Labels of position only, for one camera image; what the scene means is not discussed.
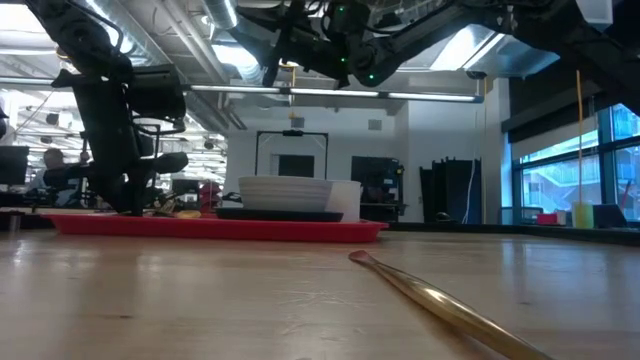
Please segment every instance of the desk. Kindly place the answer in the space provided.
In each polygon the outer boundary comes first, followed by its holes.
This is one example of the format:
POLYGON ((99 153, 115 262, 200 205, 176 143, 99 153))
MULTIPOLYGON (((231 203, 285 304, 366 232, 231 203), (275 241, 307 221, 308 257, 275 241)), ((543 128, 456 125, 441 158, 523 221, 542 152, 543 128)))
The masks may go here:
POLYGON ((519 235, 367 245, 0 240, 2 359, 500 359, 347 254, 440 286, 557 359, 637 359, 640 251, 519 235))

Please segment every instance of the black tray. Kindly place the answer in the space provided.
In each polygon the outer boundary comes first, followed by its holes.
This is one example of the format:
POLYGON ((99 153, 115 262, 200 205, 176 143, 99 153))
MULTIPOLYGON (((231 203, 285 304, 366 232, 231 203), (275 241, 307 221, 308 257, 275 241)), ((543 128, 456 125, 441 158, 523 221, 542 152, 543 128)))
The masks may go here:
POLYGON ((218 208, 216 215, 225 220, 264 220, 298 222, 340 222, 342 213, 250 210, 243 208, 218 208))

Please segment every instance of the white container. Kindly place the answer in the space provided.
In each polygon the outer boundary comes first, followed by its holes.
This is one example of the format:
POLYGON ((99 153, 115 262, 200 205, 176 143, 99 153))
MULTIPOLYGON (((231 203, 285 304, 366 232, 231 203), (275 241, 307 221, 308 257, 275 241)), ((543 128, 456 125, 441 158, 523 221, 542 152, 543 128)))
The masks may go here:
POLYGON ((322 212, 331 182, 292 176, 247 176, 238 179, 245 209, 322 212))
POLYGON ((360 183, 332 181, 331 195, 326 211, 342 213, 342 222, 360 221, 360 183))

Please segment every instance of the window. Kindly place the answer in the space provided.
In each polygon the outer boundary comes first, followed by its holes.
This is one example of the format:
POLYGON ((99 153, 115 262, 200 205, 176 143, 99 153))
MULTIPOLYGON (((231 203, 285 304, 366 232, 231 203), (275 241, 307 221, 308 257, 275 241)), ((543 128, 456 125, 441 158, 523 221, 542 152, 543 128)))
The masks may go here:
MULTIPOLYGON (((578 202, 578 160, 524 169, 522 172, 522 206, 540 207, 545 213, 570 210, 578 202)), ((582 201, 602 203, 600 191, 600 162, 597 156, 582 160, 582 201)))
MULTIPOLYGON (((582 149, 588 149, 590 147, 597 146, 597 145, 598 145, 598 130, 593 130, 582 135, 582 149)), ((572 151, 577 151, 579 147, 580 147, 580 137, 576 136, 573 139, 563 141, 559 144, 550 146, 546 149, 542 149, 540 151, 534 152, 533 154, 524 156, 520 159, 520 162, 524 164, 531 161, 546 159, 556 155, 570 153, 572 151)))
POLYGON ((616 151, 618 204, 627 220, 640 221, 640 146, 616 151))
POLYGON ((640 117, 624 105, 618 104, 611 108, 611 122, 613 124, 614 140, 640 135, 640 117))

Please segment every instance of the table surface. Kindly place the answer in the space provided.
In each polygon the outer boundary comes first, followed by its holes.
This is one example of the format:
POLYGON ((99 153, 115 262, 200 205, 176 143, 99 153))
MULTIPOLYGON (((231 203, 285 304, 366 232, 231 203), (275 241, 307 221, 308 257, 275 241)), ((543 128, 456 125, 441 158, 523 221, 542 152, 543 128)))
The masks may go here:
POLYGON ((635 248, 392 232, 367 245, 0 236, 3 360, 501 358, 351 263, 357 249, 558 359, 640 358, 635 248))

